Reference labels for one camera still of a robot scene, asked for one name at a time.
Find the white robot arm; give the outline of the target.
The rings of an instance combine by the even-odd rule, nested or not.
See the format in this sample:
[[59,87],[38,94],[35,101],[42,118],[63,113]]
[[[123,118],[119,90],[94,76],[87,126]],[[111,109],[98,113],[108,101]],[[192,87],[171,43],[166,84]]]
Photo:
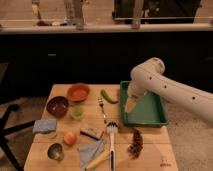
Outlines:
[[164,71],[164,62],[157,57],[135,66],[130,73],[125,110],[130,113],[146,92],[151,91],[213,126],[213,93],[169,79],[163,75]]

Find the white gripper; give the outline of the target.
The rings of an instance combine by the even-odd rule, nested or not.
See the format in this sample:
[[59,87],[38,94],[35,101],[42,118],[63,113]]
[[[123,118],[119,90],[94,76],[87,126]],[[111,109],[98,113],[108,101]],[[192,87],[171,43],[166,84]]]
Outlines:
[[146,90],[140,87],[136,82],[131,81],[127,88],[127,95],[131,98],[127,98],[125,112],[130,113],[136,106],[137,102],[133,99],[139,99],[144,96]]

